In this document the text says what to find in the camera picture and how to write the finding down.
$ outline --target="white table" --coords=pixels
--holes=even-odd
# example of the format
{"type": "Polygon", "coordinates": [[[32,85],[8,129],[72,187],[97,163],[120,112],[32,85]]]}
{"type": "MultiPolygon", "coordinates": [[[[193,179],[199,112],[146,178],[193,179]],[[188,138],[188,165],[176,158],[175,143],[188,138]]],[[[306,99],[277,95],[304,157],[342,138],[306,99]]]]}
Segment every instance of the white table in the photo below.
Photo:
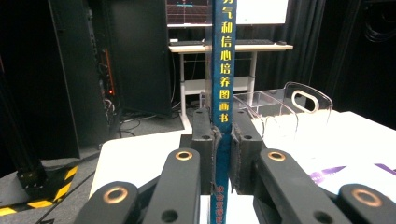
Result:
{"type": "MultiPolygon", "coordinates": [[[[257,52],[259,51],[284,51],[292,49],[292,45],[236,45],[235,52],[251,52],[250,71],[248,77],[235,77],[233,90],[254,92],[254,81],[256,77],[257,52]]],[[[211,50],[209,46],[169,46],[172,53],[180,56],[180,118],[184,128],[191,129],[191,125],[186,115],[186,95],[200,94],[205,90],[205,81],[201,79],[185,80],[184,78],[184,55],[207,53],[211,50]]]]}
{"type": "MultiPolygon", "coordinates": [[[[139,188],[160,175],[167,155],[178,149],[183,133],[191,131],[156,133],[106,142],[97,164],[91,195],[110,182],[125,181],[139,188]]],[[[314,141],[307,147],[300,144],[289,150],[307,172],[357,161],[380,162],[391,169],[396,168],[396,131],[351,112],[333,111],[326,133],[325,139],[328,141],[325,143],[314,141]],[[315,158],[304,157],[312,148],[316,150],[315,158]]],[[[258,223],[252,200],[252,196],[229,194],[227,223],[258,223]]],[[[207,221],[208,202],[208,196],[201,196],[201,223],[207,221]]]]}

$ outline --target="monitor screen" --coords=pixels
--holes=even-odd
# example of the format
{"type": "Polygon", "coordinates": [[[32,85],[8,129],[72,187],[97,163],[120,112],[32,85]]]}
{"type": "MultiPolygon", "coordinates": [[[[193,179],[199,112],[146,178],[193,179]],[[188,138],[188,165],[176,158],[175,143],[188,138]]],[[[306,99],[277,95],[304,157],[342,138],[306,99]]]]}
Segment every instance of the monitor screen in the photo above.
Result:
{"type": "MultiPolygon", "coordinates": [[[[208,0],[166,0],[168,27],[210,26],[208,0]]],[[[285,23],[288,0],[238,0],[236,24],[285,23]]]]}

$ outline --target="keyboard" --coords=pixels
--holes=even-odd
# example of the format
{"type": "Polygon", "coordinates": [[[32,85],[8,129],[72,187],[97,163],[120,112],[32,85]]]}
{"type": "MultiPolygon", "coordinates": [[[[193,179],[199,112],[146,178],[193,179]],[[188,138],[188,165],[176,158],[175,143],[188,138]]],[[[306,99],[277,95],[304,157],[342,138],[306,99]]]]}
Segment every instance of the keyboard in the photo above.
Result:
{"type": "Polygon", "coordinates": [[[203,45],[204,42],[200,40],[183,40],[183,41],[177,41],[177,42],[169,42],[169,46],[197,46],[197,45],[203,45]]]}
{"type": "Polygon", "coordinates": [[[273,45],[269,39],[237,39],[236,45],[273,45]]]}

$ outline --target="desk leg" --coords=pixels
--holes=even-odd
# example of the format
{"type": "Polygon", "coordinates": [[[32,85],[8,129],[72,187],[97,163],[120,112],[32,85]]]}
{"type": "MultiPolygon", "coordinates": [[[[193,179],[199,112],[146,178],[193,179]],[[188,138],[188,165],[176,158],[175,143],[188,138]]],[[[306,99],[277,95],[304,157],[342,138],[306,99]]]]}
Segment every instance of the desk leg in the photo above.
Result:
{"type": "Polygon", "coordinates": [[[248,76],[248,82],[247,82],[247,93],[251,93],[247,96],[248,105],[252,105],[253,102],[254,81],[256,78],[256,63],[257,63],[257,51],[253,51],[251,52],[250,74],[248,76]]]}
{"type": "Polygon", "coordinates": [[[181,103],[181,114],[180,119],[183,123],[184,129],[191,129],[189,118],[186,114],[186,83],[184,82],[184,54],[180,56],[180,103],[181,103]]]}

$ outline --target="yellow and black hazard stripe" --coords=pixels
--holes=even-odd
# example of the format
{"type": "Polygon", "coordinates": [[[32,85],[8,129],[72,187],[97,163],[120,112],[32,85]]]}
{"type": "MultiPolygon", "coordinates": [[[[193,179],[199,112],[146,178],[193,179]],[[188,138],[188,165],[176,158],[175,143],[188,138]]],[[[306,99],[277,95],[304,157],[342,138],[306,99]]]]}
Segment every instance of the yellow and black hazard stripe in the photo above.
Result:
{"type": "Polygon", "coordinates": [[[57,190],[56,195],[51,195],[47,200],[14,204],[8,207],[0,207],[0,216],[10,215],[29,209],[43,208],[59,202],[66,195],[67,191],[69,191],[73,177],[75,176],[77,169],[78,167],[75,166],[67,170],[64,176],[64,182],[62,183],[61,187],[57,190]]]}

